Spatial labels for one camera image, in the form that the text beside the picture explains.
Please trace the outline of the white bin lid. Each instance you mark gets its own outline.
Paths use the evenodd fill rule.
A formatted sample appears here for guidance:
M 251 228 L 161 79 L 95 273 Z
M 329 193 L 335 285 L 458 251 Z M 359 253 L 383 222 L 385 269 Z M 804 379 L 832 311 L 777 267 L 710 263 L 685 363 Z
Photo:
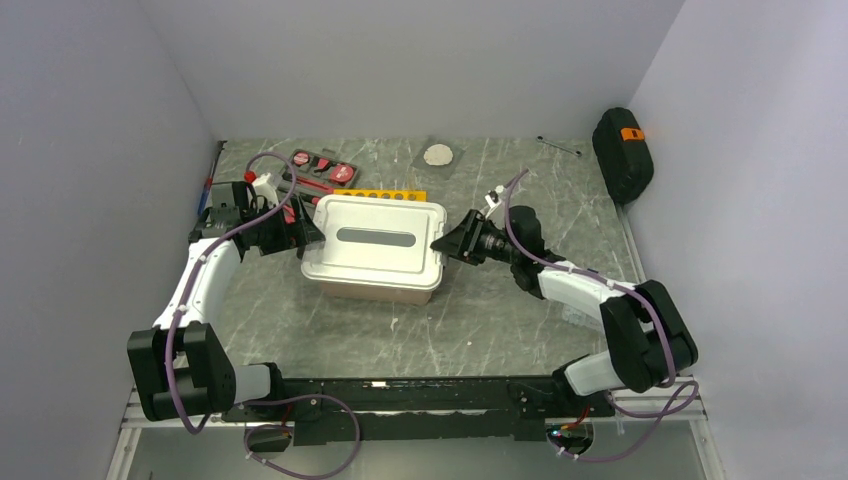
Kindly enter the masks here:
M 431 292 L 442 280 L 446 209 L 432 202 L 328 195 L 313 222 L 324 240 L 306 247 L 302 274 L 327 284 Z

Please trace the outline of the yellow test tube rack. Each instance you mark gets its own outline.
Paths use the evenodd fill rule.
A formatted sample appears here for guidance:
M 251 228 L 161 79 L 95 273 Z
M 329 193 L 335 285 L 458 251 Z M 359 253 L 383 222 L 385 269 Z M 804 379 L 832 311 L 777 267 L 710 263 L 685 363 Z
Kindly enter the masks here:
M 334 194 L 417 202 L 426 202 L 428 200 L 428 194 L 423 190 L 335 189 Z

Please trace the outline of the pink plastic bin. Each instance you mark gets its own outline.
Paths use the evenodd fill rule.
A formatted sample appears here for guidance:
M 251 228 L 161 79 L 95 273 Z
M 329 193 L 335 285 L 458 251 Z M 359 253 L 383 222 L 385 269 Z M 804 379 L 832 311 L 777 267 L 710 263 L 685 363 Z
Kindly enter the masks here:
M 331 297 L 395 302 L 411 305 L 428 303 L 433 292 L 441 282 L 427 285 L 425 288 L 413 288 L 410 285 L 367 285 L 357 283 L 338 283 L 319 281 L 317 285 L 322 292 Z

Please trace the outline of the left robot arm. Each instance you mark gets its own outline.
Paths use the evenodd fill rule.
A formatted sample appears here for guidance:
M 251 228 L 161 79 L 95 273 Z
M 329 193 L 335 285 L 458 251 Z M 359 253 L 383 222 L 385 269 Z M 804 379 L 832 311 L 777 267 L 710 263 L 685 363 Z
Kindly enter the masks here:
M 287 392 L 274 363 L 234 365 L 213 324 L 245 254 L 302 254 L 324 234 L 298 194 L 256 180 L 211 186 L 209 204 L 188 235 L 188 260 L 164 311 L 133 332 L 127 354 L 145 417 L 150 421 L 223 414 L 238 404 L 264 420 L 279 417 Z

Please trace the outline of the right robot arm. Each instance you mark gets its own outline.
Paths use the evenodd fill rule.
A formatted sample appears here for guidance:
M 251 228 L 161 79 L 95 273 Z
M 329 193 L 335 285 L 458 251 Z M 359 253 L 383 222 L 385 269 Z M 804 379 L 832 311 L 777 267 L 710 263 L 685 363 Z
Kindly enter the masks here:
M 503 262 L 518 287 L 570 306 L 601 324 L 607 348 L 560 368 L 551 388 L 557 411 L 574 415 L 590 395 L 659 387 L 693 366 L 699 351 L 667 288 L 656 280 L 617 282 L 582 269 L 547 248 L 534 209 L 514 206 L 503 227 L 471 210 L 431 248 L 469 265 Z

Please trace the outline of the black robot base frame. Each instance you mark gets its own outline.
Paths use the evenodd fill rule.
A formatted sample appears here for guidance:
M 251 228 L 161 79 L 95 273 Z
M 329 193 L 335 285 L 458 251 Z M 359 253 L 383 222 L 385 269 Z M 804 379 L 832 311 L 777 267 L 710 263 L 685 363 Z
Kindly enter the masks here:
M 602 393 L 580 397 L 564 376 L 288 378 L 223 413 L 227 423 L 285 423 L 297 446 L 347 441 L 507 437 L 543 441 L 556 424 L 610 418 Z

